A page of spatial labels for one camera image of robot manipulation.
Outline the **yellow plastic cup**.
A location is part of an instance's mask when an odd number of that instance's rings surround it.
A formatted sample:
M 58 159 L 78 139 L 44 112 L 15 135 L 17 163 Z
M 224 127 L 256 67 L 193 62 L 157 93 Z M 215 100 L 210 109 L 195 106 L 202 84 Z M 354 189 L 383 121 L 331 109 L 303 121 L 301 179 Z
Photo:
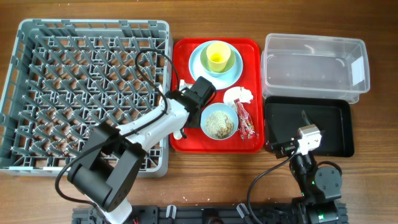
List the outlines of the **yellow plastic cup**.
M 229 45 L 222 41 L 211 43 L 206 50 L 208 66 L 212 72 L 221 72 L 231 56 Z

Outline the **white plastic fork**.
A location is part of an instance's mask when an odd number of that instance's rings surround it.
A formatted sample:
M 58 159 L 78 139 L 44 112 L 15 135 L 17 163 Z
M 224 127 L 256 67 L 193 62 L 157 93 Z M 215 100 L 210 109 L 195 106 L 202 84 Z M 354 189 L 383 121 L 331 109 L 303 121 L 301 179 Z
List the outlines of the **white plastic fork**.
M 180 91 L 183 91 L 183 90 L 185 90 L 185 89 L 189 89 L 189 88 L 191 88 L 192 87 L 192 84 L 191 83 L 187 83 L 185 80 L 180 80 L 180 83 L 179 83 L 179 90 Z

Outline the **white napkin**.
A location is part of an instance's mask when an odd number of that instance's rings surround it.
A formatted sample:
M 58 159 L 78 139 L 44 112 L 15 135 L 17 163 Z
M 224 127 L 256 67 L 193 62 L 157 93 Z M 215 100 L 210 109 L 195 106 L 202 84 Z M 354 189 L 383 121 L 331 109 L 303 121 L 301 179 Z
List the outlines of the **white napkin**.
M 253 98 L 254 97 L 250 90 L 247 90 L 242 86 L 236 86 L 225 91 L 223 103 L 236 109 L 235 100 L 238 100 L 241 103 L 250 103 Z

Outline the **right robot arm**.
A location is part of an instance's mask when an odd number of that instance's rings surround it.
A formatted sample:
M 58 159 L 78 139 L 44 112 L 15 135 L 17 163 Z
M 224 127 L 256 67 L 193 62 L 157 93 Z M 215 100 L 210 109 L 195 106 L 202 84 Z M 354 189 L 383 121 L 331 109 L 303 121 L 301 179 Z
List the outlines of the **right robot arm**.
M 297 136 L 271 147 L 276 158 L 288 158 L 302 193 L 292 200 L 295 218 L 299 223 L 341 223 L 337 200 L 341 198 L 342 170 L 334 162 L 315 160 L 313 151 L 320 147 L 322 132 L 305 111 L 301 115 L 306 125 L 298 128 Z

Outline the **light blue bowl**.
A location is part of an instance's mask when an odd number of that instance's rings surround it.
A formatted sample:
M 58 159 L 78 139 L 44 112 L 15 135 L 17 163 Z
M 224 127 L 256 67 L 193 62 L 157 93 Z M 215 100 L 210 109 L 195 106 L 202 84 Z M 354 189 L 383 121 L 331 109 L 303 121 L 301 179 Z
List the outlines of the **light blue bowl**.
M 201 127 L 201 130 L 202 130 L 209 138 L 211 138 L 211 137 L 205 132 L 205 128 L 204 128 L 204 126 L 205 126 L 205 120 L 207 119 L 207 117 L 209 116 L 209 114 L 211 114 L 211 113 L 214 112 L 214 111 L 218 111 L 218 110 L 224 111 L 225 113 L 227 113 L 227 114 L 231 117 L 231 119 L 232 119 L 232 121 L 233 121 L 233 123 L 234 123 L 233 132 L 232 132 L 227 138 L 224 138 L 224 139 L 215 139 L 215 140 L 225 140 L 225 139 L 230 138 L 230 137 L 237 131 L 237 129 L 238 129 L 238 122 L 239 122 L 238 115 L 237 115 L 237 113 L 235 112 L 235 110 L 234 110 L 232 107 L 230 107 L 230 106 L 228 106 L 228 105 L 226 105 L 226 104 L 224 104 L 224 103 L 214 103 L 214 104 L 211 104 L 210 106 L 207 106 L 207 107 L 203 110 L 203 112 L 202 112 L 202 114 L 201 114 L 200 127 Z

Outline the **red snack wrapper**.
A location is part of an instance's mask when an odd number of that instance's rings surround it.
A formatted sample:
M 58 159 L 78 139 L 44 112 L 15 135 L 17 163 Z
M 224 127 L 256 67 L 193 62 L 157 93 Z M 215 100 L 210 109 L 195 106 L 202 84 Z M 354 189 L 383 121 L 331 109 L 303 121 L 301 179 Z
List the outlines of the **red snack wrapper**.
M 239 131 L 242 140 L 254 139 L 255 137 L 258 137 L 258 134 L 255 132 L 252 118 L 250 114 L 245 110 L 243 104 L 238 99 L 234 100 L 234 104 L 237 108 L 237 114 L 239 118 Z

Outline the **light green bowl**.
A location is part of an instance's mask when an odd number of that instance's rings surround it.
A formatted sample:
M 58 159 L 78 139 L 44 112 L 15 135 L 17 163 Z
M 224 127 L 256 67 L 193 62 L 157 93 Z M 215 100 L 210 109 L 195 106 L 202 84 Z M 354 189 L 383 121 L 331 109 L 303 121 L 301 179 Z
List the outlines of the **light green bowl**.
M 221 75 L 228 73 L 235 64 L 235 61 L 236 61 L 235 52 L 233 50 L 230 50 L 231 55 L 226 63 L 225 68 L 222 69 L 222 71 L 220 71 L 220 72 L 214 72 L 210 69 L 208 58 L 206 56 L 207 48 L 208 48 L 208 45 L 203 48 L 203 50 L 201 51 L 201 54 L 200 54 L 200 61 L 201 61 L 204 71 L 206 73 L 208 73 L 209 75 L 211 75 L 212 77 L 219 77 Z

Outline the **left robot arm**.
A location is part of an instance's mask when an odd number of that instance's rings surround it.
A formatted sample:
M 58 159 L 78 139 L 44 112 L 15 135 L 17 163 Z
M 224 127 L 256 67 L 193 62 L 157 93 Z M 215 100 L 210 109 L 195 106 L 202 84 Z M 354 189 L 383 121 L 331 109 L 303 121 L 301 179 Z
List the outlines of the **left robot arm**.
M 199 127 L 202 109 L 216 88 L 200 77 L 190 88 L 168 92 L 158 107 L 128 124 L 96 126 L 67 179 L 108 223 L 124 223 L 132 213 L 126 197 L 149 149 L 173 134 L 185 138 L 183 128 Z

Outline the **rice and nut scraps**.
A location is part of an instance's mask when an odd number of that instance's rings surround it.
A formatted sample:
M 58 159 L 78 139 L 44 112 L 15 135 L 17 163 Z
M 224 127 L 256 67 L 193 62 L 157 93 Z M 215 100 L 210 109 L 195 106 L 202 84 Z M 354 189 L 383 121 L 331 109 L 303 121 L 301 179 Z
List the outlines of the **rice and nut scraps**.
M 231 117 L 224 111 L 214 111 L 205 120 L 205 132 L 214 139 L 227 138 L 234 129 Z

